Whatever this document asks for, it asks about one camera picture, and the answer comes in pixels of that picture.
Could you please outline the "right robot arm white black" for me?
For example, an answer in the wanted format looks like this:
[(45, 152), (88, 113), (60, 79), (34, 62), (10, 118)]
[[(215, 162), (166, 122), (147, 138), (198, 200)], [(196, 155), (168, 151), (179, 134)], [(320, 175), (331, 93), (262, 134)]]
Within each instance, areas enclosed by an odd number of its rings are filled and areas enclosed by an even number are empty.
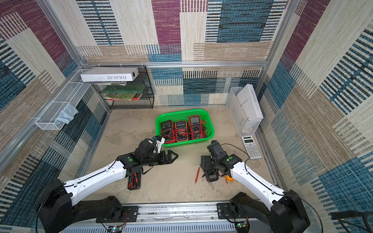
[(214, 169), (240, 182), (259, 198), (255, 200), (240, 192), (230, 200), (232, 212), (238, 216), (256, 218), (274, 233), (302, 233), (310, 226), (298, 193), (285, 191), (266, 181), (241, 158), (227, 154), (218, 141), (212, 141), (207, 149)]

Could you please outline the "black pocket multimeter with leads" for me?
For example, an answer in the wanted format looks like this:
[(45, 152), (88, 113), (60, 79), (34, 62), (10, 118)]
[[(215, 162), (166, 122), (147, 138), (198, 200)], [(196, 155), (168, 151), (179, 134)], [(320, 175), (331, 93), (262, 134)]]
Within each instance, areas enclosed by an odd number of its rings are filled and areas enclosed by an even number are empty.
[(128, 177), (128, 190), (138, 190), (141, 188), (141, 176), (142, 172), (135, 172), (134, 174)]

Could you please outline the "yellow clamp meter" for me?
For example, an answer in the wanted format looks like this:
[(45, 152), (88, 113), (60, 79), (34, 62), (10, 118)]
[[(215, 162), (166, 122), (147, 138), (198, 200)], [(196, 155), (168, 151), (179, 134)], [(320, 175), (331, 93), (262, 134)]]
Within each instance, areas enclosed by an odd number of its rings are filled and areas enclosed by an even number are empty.
[(232, 177), (230, 177), (228, 175), (225, 175), (225, 178), (226, 178), (227, 182), (232, 182), (232, 181), (235, 180), (234, 178), (232, 178)]

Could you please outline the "red Delixi multimeter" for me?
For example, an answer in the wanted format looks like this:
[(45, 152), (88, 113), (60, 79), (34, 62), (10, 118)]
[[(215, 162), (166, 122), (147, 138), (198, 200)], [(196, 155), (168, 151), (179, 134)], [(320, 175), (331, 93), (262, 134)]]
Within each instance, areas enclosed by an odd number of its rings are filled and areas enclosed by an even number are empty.
[(204, 121), (201, 120), (200, 115), (190, 116), (189, 131), (192, 140), (202, 139), (207, 137)]

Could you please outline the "red Aneng multimeter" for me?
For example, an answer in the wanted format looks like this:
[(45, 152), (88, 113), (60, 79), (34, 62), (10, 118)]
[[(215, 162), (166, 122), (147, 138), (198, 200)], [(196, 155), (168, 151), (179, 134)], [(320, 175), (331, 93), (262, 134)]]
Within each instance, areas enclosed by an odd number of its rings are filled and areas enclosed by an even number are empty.
[(176, 142), (175, 128), (172, 120), (163, 121), (160, 124), (161, 136), (165, 139), (165, 144)]

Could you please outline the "orange Victor multimeter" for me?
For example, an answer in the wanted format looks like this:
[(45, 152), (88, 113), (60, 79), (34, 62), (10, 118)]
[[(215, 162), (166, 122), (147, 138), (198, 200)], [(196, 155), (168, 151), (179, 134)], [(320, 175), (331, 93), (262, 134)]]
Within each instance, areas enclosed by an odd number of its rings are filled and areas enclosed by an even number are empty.
[(184, 142), (189, 140), (188, 125), (185, 120), (177, 121), (175, 123), (175, 137), (176, 142)]

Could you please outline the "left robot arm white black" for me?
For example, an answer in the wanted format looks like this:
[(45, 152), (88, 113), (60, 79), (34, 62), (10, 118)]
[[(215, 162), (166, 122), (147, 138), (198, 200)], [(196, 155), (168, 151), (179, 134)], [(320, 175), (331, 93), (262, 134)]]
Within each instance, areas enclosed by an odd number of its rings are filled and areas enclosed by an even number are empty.
[(172, 164), (178, 154), (161, 149), (165, 139), (155, 136), (140, 142), (135, 151), (119, 155), (109, 165), (88, 175), (62, 182), (57, 179), (43, 190), (37, 205), (37, 220), (47, 233), (59, 233), (73, 223), (92, 218), (121, 220), (122, 204), (114, 196), (102, 200), (85, 201), (95, 191), (143, 172), (144, 166), (154, 167)]

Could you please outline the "small black multimeter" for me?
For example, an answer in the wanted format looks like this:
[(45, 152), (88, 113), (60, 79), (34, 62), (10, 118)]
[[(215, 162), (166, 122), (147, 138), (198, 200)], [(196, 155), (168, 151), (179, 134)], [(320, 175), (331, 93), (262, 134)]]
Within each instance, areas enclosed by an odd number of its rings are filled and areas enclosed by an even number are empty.
[(204, 172), (202, 177), (206, 177), (209, 183), (219, 179), (218, 172), (216, 170), (203, 170), (201, 167), (198, 167), (195, 183), (198, 181), (200, 171)]

